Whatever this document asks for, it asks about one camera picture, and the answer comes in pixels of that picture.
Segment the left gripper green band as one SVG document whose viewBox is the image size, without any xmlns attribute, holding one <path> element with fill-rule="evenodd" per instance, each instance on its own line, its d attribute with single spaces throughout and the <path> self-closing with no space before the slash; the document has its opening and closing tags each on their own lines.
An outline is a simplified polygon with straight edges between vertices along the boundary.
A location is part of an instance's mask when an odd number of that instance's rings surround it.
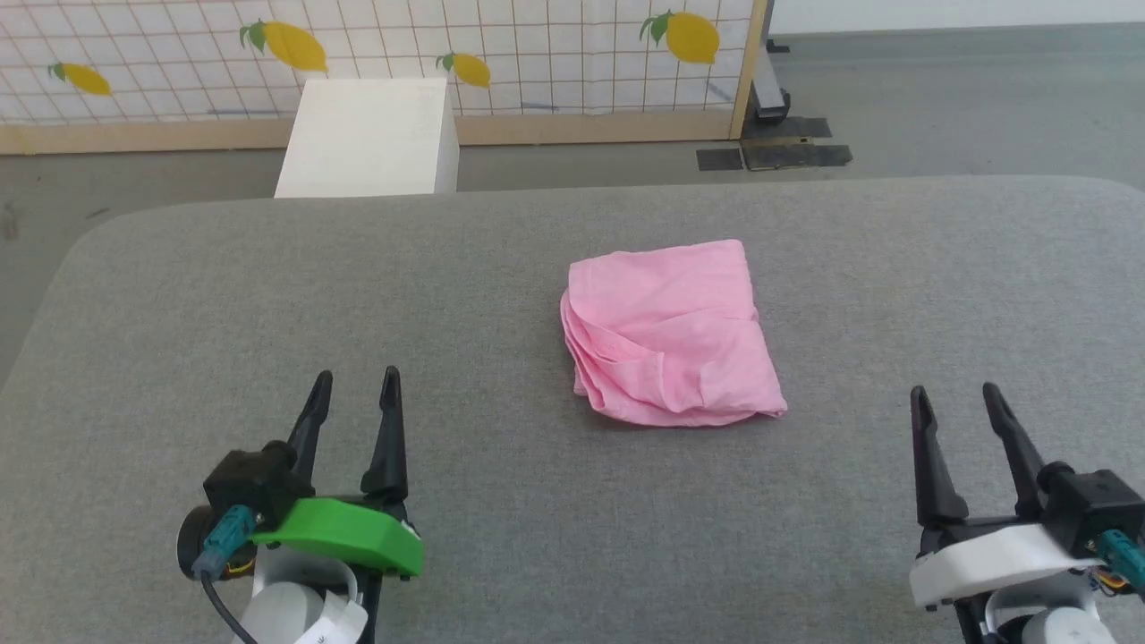
<svg viewBox="0 0 1145 644">
<path fill-rule="evenodd" d="M 319 429 L 327 421 L 333 374 L 319 371 L 295 421 L 287 443 L 294 449 L 292 472 L 311 482 Z M 381 419 L 376 450 L 360 490 L 373 504 L 402 504 L 408 497 L 406 443 L 398 368 L 387 366 L 379 395 Z M 334 497 L 302 498 L 277 527 L 252 533 L 254 545 L 293 547 L 381 574 L 421 576 L 425 547 L 411 523 L 372 508 Z"/>
</svg>

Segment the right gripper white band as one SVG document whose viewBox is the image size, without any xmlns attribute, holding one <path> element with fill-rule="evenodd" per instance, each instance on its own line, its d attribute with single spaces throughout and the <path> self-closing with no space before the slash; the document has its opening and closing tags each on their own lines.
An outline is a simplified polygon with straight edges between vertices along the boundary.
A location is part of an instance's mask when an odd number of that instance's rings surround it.
<svg viewBox="0 0 1145 644">
<path fill-rule="evenodd" d="M 1039 473 L 1047 465 L 995 383 L 982 385 L 994 435 L 1013 478 L 1014 517 L 969 519 L 937 440 L 937 417 L 924 386 L 911 390 L 913 481 L 921 526 L 909 571 L 913 604 L 951 605 L 985 596 L 992 611 L 1072 606 L 1096 611 L 1091 555 L 1069 553 L 1039 521 L 1044 502 Z"/>
</svg>

